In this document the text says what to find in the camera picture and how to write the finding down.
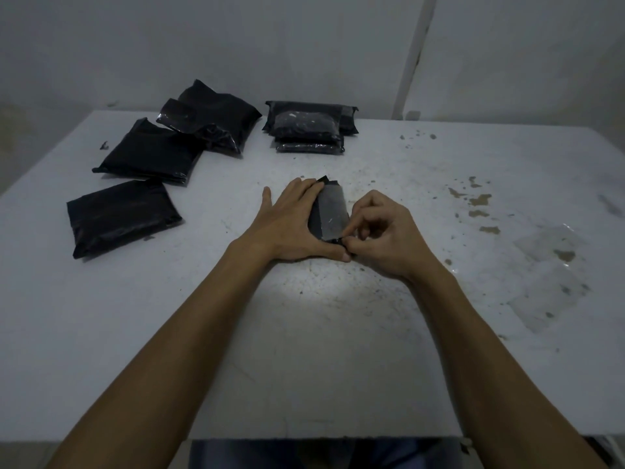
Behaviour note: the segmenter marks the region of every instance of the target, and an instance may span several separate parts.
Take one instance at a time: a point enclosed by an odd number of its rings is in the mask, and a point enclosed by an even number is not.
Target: blue pants
[[[345,440],[332,443],[342,444]],[[352,469],[460,469],[455,438],[379,438],[353,441]],[[189,469],[304,469],[295,440],[193,441]]]

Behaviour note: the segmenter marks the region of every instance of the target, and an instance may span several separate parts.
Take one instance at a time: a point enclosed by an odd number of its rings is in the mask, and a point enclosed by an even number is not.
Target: hand
[[[352,236],[355,231],[359,237]],[[378,191],[369,191],[354,204],[342,235],[349,252],[373,260],[391,275],[420,281],[442,267],[410,211]]]
[[[315,179],[293,179],[271,204],[271,190],[262,190],[261,210],[238,241],[259,248],[269,260],[299,260],[322,256],[350,261],[343,247],[322,242],[308,230],[308,216],[324,184]]]

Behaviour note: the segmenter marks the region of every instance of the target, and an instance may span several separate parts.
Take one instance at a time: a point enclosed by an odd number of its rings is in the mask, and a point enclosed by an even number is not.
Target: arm
[[[485,467],[605,467],[471,306],[408,209],[371,191],[343,235],[350,252],[408,280],[423,302],[459,419]]]
[[[270,261],[313,255],[349,261],[343,247],[308,231],[322,188],[295,179],[273,206],[269,188],[263,190],[252,226],[74,426],[48,469],[169,465]]]

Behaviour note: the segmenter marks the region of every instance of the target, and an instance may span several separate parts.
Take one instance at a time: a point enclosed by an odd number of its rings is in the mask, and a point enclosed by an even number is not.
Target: white table
[[[99,146],[114,147],[143,116],[155,114],[92,113],[0,197],[0,440],[62,439],[247,228],[262,187],[277,196],[294,177],[324,174],[340,181],[349,206],[372,188],[407,205],[571,423],[582,433],[625,432],[625,157],[598,134],[361,120],[345,155],[332,157],[277,154],[259,121],[243,160],[205,152],[188,187],[167,186],[184,225],[74,260],[65,203],[125,180],[90,169],[108,153]],[[471,188],[470,176],[482,187]],[[473,207],[449,187],[492,197]],[[475,209],[490,215],[469,217]],[[568,267],[513,243],[561,224],[576,239]],[[494,226],[499,235],[479,229]],[[528,287],[562,273],[585,291]],[[525,294],[541,314],[534,331],[508,304],[527,310]],[[548,320],[545,303],[558,311]],[[190,437],[460,433],[404,285],[358,263],[309,260],[279,264],[262,282]]]

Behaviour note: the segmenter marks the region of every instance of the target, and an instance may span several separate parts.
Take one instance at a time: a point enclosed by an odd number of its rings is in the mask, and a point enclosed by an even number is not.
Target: forearm
[[[487,468],[603,467],[465,297],[433,266],[412,279],[438,341],[459,418]]]
[[[231,244],[82,417],[49,468],[166,468],[268,261],[244,244]]]

